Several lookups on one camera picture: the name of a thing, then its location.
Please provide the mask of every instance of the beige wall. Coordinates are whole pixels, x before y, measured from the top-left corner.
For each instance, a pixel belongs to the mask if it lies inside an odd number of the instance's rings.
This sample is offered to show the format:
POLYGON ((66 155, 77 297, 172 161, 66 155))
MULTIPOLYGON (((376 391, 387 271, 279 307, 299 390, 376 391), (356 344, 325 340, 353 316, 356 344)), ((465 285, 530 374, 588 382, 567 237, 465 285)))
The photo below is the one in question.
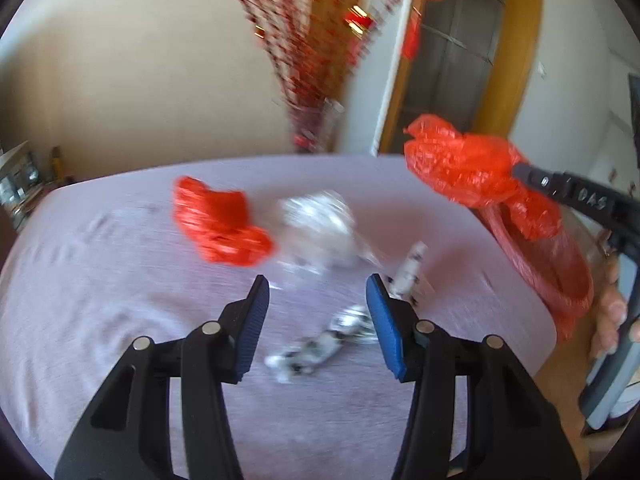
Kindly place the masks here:
POLYGON ((290 150, 235 0, 25 0, 0 40, 0 140, 24 139, 79 178, 290 150))

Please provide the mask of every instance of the human hand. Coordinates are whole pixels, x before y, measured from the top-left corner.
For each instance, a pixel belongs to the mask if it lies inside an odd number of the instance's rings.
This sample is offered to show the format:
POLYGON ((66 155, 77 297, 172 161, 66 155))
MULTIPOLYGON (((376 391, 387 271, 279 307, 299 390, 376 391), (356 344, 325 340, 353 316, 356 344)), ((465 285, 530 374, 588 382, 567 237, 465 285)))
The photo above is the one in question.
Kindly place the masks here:
MULTIPOLYGON (((626 301, 616 286, 619 275, 620 263, 613 258, 607 266, 607 285, 596 307, 596 332, 591 339, 591 356, 595 358, 618 349, 618 328, 626 320, 626 301)), ((640 320, 631 327, 629 337, 640 343, 640 320)))

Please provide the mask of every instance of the clear plastic bag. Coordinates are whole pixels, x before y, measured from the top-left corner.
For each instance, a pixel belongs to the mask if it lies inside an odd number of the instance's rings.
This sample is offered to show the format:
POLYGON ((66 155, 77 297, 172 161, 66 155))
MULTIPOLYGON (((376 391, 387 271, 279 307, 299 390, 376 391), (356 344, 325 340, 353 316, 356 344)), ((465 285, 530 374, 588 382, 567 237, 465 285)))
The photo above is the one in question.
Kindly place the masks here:
POLYGON ((279 201, 276 222, 270 228, 278 247, 278 269, 270 276, 275 288, 296 287, 359 259, 380 266, 372 247, 356 232, 353 213, 335 191, 279 201))

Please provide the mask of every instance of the wooden door frame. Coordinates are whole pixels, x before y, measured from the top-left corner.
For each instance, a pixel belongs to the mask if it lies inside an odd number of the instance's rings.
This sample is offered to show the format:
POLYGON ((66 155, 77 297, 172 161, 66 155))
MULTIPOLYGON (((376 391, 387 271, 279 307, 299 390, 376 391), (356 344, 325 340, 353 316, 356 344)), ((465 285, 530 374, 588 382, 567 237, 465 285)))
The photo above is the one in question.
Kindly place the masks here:
MULTIPOLYGON (((421 0, 412 6, 422 12, 421 0)), ((507 137, 524 96, 538 46, 543 0, 504 0, 504 15, 494 67, 482 95, 473 132, 507 137)), ((404 101, 412 62, 401 58, 380 137, 379 153, 388 153, 404 101)))

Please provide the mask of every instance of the vase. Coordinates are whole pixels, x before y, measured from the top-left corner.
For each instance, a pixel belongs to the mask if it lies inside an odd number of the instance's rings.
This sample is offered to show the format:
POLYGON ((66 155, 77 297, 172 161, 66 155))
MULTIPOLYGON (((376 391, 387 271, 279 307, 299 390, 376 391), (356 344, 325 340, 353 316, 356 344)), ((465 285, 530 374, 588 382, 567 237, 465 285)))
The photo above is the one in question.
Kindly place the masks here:
POLYGON ((289 105, 293 144, 296 153, 325 153, 331 150, 337 123, 344 107, 325 99, 319 107, 289 105))

